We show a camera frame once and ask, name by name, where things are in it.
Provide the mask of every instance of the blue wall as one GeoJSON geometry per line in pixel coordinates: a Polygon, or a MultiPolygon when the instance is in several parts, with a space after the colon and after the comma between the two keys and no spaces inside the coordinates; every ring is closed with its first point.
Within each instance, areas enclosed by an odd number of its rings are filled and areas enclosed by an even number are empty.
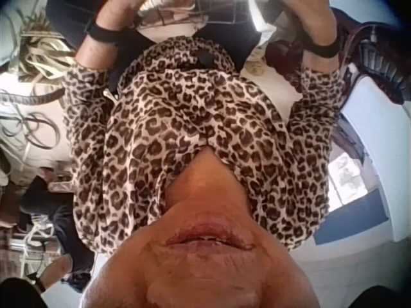
{"type": "Polygon", "coordinates": [[[317,245],[359,234],[388,220],[380,191],[375,189],[329,213],[325,222],[314,233],[317,245]]]}

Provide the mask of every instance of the leopard print sleeve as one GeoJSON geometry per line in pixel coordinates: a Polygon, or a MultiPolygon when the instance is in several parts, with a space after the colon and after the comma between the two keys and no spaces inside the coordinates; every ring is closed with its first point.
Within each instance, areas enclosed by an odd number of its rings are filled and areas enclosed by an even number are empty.
{"type": "Polygon", "coordinates": [[[96,221],[97,209],[102,208],[104,140],[112,109],[112,102],[103,95],[108,80],[108,71],[95,71],[79,64],[72,67],[64,80],[64,122],[71,146],[74,220],[80,239],[92,250],[98,226],[84,225],[79,220],[82,217],[96,221]]]}
{"type": "Polygon", "coordinates": [[[328,161],[331,133],[338,121],[344,83],[340,71],[325,74],[302,68],[302,99],[290,114],[288,148],[295,161],[295,203],[308,238],[328,214],[328,161]]]}

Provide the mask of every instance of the woman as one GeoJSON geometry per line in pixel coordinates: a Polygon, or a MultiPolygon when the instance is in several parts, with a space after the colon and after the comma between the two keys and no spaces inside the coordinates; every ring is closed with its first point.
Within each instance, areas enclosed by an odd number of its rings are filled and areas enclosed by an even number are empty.
{"type": "Polygon", "coordinates": [[[113,37],[141,2],[100,10],[106,36],[89,30],[65,81],[77,230],[111,255],[84,307],[319,306],[288,251],[328,212],[337,27],[327,0],[284,3],[312,40],[287,123],[236,73],[235,50],[200,37],[144,51],[113,106],[103,95],[113,37]]]}

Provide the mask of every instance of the person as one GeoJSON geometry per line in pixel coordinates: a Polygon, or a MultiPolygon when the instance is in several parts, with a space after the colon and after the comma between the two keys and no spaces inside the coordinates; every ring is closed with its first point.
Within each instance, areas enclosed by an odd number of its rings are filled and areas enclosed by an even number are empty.
{"type": "Polygon", "coordinates": [[[38,175],[20,200],[20,210],[26,214],[48,216],[61,245],[62,256],[49,264],[40,277],[37,277],[37,273],[32,273],[28,278],[35,283],[40,293],[58,281],[81,293],[91,279],[94,252],[78,237],[73,217],[73,194],[48,191],[48,184],[53,177],[50,168],[39,168],[38,175]]]}
{"type": "MultiPolygon", "coordinates": [[[[258,37],[244,25],[208,24],[146,48],[138,33],[122,39],[142,2],[108,0],[87,26],[64,81],[74,218],[80,239],[110,259],[82,307],[319,306],[289,251],[328,213],[344,88],[337,22],[327,0],[283,2],[306,49],[287,122],[238,74],[258,37]],[[136,60],[113,103],[103,90],[127,44],[136,60]]],[[[68,41],[81,36],[64,27],[77,15],[48,12],[68,41]]]]}

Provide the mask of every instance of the window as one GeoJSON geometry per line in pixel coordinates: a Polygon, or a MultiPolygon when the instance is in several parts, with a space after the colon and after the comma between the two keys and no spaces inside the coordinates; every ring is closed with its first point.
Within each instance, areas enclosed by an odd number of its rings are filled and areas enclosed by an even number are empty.
{"type": "Polygon", "coordinates": [[[368,193],[360,175],[360,168],[347,153],[332,161],[328,165],[328,172],[330,212],[368,193]]]}

